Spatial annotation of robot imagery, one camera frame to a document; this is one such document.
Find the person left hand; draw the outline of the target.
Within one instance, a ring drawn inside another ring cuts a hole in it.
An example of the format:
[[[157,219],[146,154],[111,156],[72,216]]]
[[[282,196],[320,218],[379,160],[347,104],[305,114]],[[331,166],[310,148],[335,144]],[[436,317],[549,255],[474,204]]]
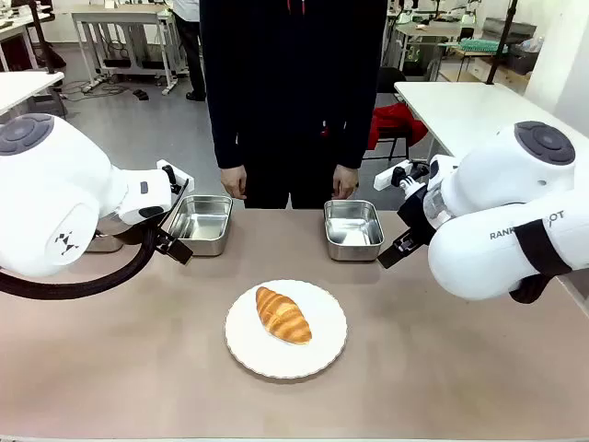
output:
[[[333,173],[332,198],[334,200],[348,199],[358,187],[359,173],[357,169],[350,169],[337,165]]]

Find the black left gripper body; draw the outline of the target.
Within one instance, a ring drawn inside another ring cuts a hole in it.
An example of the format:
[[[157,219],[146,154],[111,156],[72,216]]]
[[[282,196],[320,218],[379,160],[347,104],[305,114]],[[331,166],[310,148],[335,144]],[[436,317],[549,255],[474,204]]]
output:
[[[167,233],[167,231],[164,229],[164,225],[176,210],[184,193],[191,186],[191,176],[176,166],[173,166],[172,164],[158,164],[157,167],[166,172],[172,195],[171,207],[166,211],[157,224],[158,235],[159,233]]]

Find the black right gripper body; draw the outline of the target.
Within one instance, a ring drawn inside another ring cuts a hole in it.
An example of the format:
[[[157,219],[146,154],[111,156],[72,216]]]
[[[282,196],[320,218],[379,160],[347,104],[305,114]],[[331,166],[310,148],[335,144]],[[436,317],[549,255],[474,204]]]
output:
[[[435,234],[435,228],[424,213],[423,201],[426,193],[427,188],[422,185],[398,209],[398,216],[408,227],[408,230],[398,238],[401,244],[405,243],[412,247],[429,245]]]

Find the person right hand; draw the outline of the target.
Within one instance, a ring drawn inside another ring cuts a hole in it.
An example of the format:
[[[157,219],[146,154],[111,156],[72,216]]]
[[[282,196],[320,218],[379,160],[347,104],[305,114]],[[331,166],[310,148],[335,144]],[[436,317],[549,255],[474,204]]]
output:
[[[221,182],[226,192],[235,199],[246,200],[247,172],[244,166],[221,169]]]

